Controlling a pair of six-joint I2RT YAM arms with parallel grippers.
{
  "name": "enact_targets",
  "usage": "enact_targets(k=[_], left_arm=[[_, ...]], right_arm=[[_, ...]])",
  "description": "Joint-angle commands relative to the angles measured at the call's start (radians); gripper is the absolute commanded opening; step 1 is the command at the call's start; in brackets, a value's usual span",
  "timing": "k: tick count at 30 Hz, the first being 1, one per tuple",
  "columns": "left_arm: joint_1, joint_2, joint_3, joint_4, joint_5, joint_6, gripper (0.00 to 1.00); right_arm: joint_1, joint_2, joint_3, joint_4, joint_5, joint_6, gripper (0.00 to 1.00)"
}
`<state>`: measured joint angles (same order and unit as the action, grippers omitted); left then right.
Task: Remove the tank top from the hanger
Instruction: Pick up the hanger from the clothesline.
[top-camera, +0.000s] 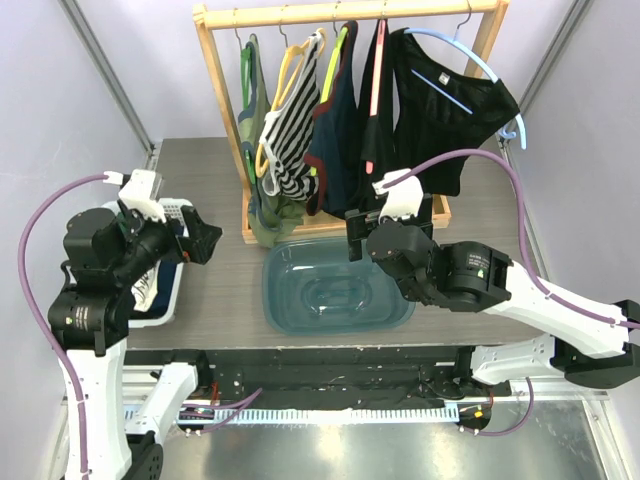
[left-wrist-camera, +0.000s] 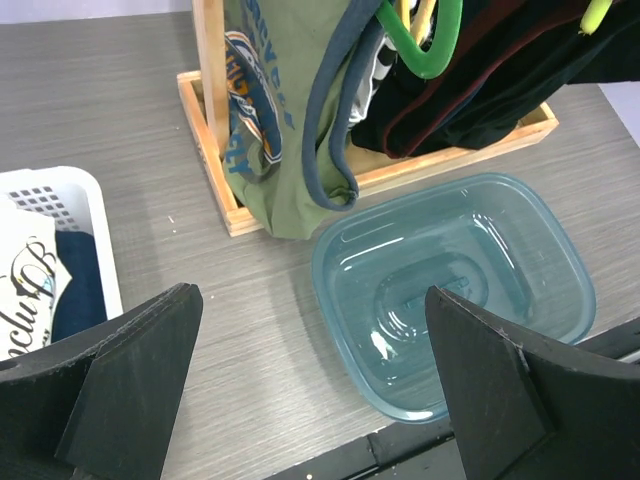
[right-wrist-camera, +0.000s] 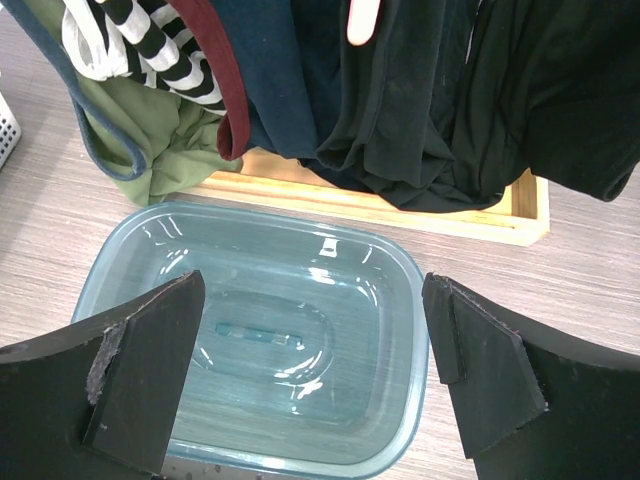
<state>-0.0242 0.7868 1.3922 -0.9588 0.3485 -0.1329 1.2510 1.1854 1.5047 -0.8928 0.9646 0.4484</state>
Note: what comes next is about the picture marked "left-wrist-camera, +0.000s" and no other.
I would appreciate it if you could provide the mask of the green hanger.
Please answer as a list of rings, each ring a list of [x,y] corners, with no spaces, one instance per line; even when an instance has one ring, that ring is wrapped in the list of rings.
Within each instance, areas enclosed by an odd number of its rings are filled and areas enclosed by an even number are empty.
[[[462,0],[382,1],[376,18],[409,71],[431,80],[452,59],[462,12]]]

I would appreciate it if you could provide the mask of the striped tank top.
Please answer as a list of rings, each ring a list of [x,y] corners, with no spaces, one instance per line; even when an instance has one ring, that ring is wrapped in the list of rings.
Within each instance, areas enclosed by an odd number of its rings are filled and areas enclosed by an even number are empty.
[[[374,53],[367,62],[356,90],[349,116],[349,129],[366,119],[373,97],[398,58],[396,48],[387,34],[381,34],[374,45]]]

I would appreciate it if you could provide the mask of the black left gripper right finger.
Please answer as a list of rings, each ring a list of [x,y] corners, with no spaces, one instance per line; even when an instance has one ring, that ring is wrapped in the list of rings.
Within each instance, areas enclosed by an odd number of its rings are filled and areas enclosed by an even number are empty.
[[[426,320],[470,479],[635,479],[639,323],[568,345],[437,287]]]

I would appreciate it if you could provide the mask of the green tank top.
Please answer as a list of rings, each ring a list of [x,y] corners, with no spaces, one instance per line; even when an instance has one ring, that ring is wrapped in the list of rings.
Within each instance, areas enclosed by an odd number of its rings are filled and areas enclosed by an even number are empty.
[[[274,237],[307,239],[359,187],[345,158],[356,90],[381,35],[377,1],[227,1],[234,195]]]

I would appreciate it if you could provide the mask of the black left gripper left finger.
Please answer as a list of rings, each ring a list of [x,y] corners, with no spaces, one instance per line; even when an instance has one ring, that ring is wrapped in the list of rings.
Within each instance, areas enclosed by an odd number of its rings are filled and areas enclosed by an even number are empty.
[[[180,283],[1,363],[4,479],[158,479],[203,314]]]

